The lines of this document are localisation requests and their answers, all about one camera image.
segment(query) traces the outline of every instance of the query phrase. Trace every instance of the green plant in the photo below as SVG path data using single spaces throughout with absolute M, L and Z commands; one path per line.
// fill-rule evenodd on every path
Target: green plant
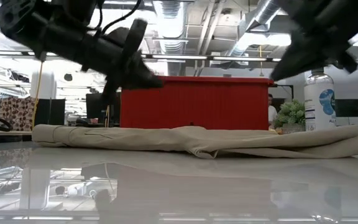
M 298 100 L 284 103 L 280 107 L 280 112 L 274 120 L 275 128 L 281 128 L 284 124 L 305 125 L 305 104 Z

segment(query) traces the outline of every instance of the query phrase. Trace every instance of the ceiling duct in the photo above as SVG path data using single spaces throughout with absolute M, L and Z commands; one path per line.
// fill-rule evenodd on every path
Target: ceiling duct
M 245 28 L 245 32 L 226 55 L 233 57 L 242 56 L 248 46 L 252 45 L 253 42 L 253 34 L 249 33 L 249 31 L 268 32 L 270 22 L 277 15 L 279 10 L 280 7 L 277 4 L 277 0 L 260 0 L 257 8 L 240 21 L 239 29 Z
M 185 43 L 180 40 L 185 33 L 185 3 L 179 1 L 153 1 L 157 14 L 158 34 L 169 40 L 160 41 L 164 54 L 183 54 Z M 180 75 L 182 63 L 168 62 L 168 74 Z

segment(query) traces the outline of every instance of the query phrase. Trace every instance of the person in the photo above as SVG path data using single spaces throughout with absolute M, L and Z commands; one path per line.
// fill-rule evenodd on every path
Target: person
M 273 95 L 269 94 L 268 95 L 268 125 L 272 125 L 273 121 L 277 117 L 277 110 L 276 108 L 274 108 L 274 106 L 272 106 L 272 102 L 273 102 Z

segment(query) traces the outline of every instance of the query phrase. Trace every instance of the red bin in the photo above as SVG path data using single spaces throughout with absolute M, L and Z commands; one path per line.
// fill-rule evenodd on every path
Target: red bin
M 161 79 L 161 89 L 122 91 L 122 128 L 269 128 L 268 78 Z

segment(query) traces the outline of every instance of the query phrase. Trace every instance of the beige fabric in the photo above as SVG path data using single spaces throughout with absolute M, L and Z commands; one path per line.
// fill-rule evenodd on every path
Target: beige fabric
M 133 151 L 186 151 L 204 159 L 218 153 L 265 157 L 329 159 L 358 154 L 358 126 L 277 135 L 271 131 L 82 128 L 40 124 L 33 141 L 45 147 L 85 147 Z

